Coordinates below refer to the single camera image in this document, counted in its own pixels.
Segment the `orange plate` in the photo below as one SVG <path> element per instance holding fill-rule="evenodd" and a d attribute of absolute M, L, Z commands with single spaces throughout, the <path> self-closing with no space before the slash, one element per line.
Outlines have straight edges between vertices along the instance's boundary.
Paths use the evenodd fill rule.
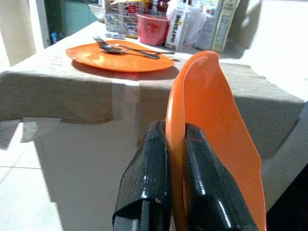
<path fill-rule="evenodd" d="M 135 43 L 123 40 L 106 42 L 109 44 L 120 43 L 135 49 L 149 50 Z M 160 59 L 150 59 L 135 51 L 127 51 L 124 54 L 112 54 L 102 51 L 97 43 L 66 49 L 66 54 L 79 63 L 120 72 L 158 71 L 173 66 L 173 61 L 164 55 L 159 55 Z"/>
<path fill-rule="evenodd" d="M 172 206 L 177 231 L 188 231 L 182 195 L 185 123 L 203 129 L 214 152 L 235 178 L 259 231 L 265 231 L 261 158 L 215 52 L 199 52 L 189 59 L 170 92 L 166 138 L 171 153 Z"/>

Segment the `white tile floor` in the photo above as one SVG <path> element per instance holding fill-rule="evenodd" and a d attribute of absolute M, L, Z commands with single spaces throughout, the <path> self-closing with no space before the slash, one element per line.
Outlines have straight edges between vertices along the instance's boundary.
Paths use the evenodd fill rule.
<path fill-rule="evenodd" d="M 21 135 L 20 124 L 8 150 L 0 150 L 0 230 L 62 231 L 34 143 L 20 143 Z"/>

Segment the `red cup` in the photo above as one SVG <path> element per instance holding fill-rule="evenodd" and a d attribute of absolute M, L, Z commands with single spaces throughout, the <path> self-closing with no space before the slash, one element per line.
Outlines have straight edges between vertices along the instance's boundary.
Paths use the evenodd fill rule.
<path fill-rule="evenodd" d="M 166 17 L 137 14 L 139 41 L 148 45 L 162 46 L 167 37 L 169 21 Z"/>

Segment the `red container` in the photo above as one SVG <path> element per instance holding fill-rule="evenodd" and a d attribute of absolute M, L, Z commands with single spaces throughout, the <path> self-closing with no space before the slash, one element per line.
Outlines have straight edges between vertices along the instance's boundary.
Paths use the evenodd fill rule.
<path fill-rule="evenodd" d="M 149 14 L 137 14 L 139 41 L 145 44 L 164 45 L 169 29 L 169 21 L 166 17 Z"/>

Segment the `table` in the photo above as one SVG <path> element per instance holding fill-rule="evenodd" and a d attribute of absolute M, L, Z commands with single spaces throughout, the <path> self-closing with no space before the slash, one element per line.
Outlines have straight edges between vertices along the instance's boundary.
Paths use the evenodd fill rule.
<path fill-rule="evenodd" d="M 139 74 L 99 70 L 66 56 L 66 48 L 93 43 L 92 37 L 103 37 L 104 30 L 104 24 L 95 22 L 0 73 L 0 120 L 59 119 L 38 121 L 36 126 L 41 124 L 44 129 L 31 139 L 66 231 L 111 229 L 119 179 L 136 143 L 151 121 L 164 119 L 174 78 L 185 61 L 198 52 L 187 49 L 176 53 L 178 61 L 173 68 Z M 275 167 L 278 172 L 278 166 L 286 166 L 284 161 L 290 161 L 293 151 L 303 152 L 285 147 L 284 141 L 292 136 L 294 127 L 298 128 L 296 122 L 305 102 L 270 84 L 248 66 L 221 63 L 221 68 L 266 163 L 263 168 L 267 174 L 262 178 L 271 206 L 287 187 L 282 183 L 278 192 L 272 193 L 271 185 L 277 178 L 270 177 L 271 170 Z M 279 155 L 277 162 L 281 148 L 286 149 L 283 154 L 287 157 Z M 302 165 L 308 162 L 306 156 L 300 160 Z M 302 165 L 281 179 L 290 183 Z"/>

